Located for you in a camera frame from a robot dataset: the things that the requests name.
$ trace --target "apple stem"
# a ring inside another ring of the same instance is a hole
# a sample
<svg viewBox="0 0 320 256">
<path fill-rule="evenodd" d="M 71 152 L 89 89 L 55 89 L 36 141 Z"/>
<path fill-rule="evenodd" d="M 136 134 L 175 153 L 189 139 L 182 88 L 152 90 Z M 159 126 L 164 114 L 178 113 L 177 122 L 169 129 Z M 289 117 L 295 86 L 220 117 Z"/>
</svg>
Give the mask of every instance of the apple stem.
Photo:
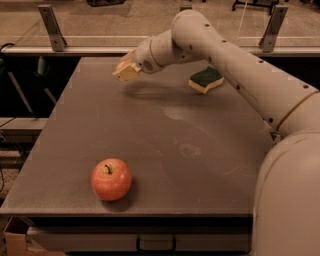
<svg viewBox="0 0 320 256">
<path fill-rule="evenodd" d="M 104 166 L 108 168 L 108 174 L 111 174 L 112 172 L 111 172 L 110 167 L 107 164 L 105 164 Z"/>
</svg>

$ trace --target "glass panel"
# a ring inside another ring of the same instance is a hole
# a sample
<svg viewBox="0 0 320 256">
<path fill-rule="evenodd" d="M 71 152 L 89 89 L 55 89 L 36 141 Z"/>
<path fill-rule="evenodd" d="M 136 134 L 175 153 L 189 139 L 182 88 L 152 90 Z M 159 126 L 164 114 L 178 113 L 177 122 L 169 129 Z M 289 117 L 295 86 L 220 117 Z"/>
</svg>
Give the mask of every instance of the glass panel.
<svg viewBox="0 0 320 256">
<path fill-rule="evenodd" d="M 250 3 L 253 1 L 271 2 Z M 311 3 L 316 0 L 301 1 L 281 0 L 289 10 L 278 46 L 320 46 L 319 6 Z M 87 0 L 0 0 L 0 45 L 12 42 L 19 46 L 50 46 L 38 5 L 51 4 L 69 46 L 137 46 L 145 38 L 169 29 L 180 7 L 188 5 L 202 12 L 228 41 L 257 46 L 270 19 L 268 8 L 237 5 L 232 11 L 233 3 L 234 0 L 126 0 L 119 5 L 91 7 Z"/>
<path fill-rule="evenodd" d="M 276 46 L 279 47 L 313 47 L 320 46 L 320 7 L 313 0 L 280 1 L 288 11 L 281 26 Z M 266 0 L 259 3 L 268 4 Z M 268 26 L 270 15 L 268 8 L 250 5 L 238 5 L 234 14 L 238 28 L 237 44 L 239 46 L 258 46 Z"/>
</svg>

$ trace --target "table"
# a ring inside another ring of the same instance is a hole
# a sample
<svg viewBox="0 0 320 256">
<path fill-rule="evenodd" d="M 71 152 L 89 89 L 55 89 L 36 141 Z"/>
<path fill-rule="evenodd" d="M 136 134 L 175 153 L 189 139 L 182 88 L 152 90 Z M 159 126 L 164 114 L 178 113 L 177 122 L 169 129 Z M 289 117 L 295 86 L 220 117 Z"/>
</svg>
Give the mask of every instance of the table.
<svg viewBox="0 0 320 256">
<path fill-rule="evenodd" d="M 137 236 L 152 234 L 166 249 L 174 238 L 181 251 L 248 251 L 268 127 L 227 81 L 206 96 L 187 86 L 206 62 L 125 83 L 112 76 L 118 62 L 81 59 L 0 214 L 28 222 L 50 250 L 132 251 Z M 127 196 L 112 203 L 90 185 L 94 166 L 110 157 L 133 174 Z M 121 246 L 93 234 L 120 235 Z"/>
</svg>

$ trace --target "metal frame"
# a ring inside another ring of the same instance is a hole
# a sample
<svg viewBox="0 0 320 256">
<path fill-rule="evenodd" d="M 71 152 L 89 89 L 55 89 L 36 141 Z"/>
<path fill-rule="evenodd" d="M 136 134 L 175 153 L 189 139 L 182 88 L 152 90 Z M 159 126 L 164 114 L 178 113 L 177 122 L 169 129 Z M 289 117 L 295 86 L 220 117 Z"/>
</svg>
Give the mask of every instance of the metal frame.
<svg viewBox="0 0 320 256">
<path fill-rule="evenodd" d="M 288 11 L 287 6 L 274 6 L 268 27 L 261 39 L 259 46 L 263 52 L 272 52 L 277 41 L 281 25 Z"/>
<path fill-rule="evenodd" d="M 40 11 L 43 23 L 46 26 L 47 32 L 50 37 L 50 43 L 53 51 L 63 52 L 65 46 L 67 45 L 66 41 L 62 37 L 60 28 L 52 7 L 50 4 L 39 5 L 38 9 Z"/>
</svg>

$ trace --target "green sponge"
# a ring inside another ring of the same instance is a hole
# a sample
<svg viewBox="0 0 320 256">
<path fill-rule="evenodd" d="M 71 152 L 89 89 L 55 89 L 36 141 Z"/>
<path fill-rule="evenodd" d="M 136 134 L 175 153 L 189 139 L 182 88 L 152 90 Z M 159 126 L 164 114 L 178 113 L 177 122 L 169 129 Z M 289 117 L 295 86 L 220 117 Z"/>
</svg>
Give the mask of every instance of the green sponge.
<svg viewBox="0 0 320 256">
<path fill-rule="evenodd" d="M 211 88 L 222 84 L 223 76 L 213 67 L 197 72 L 190 77 L 189 86 L 206 94 Z"/>
</svg>

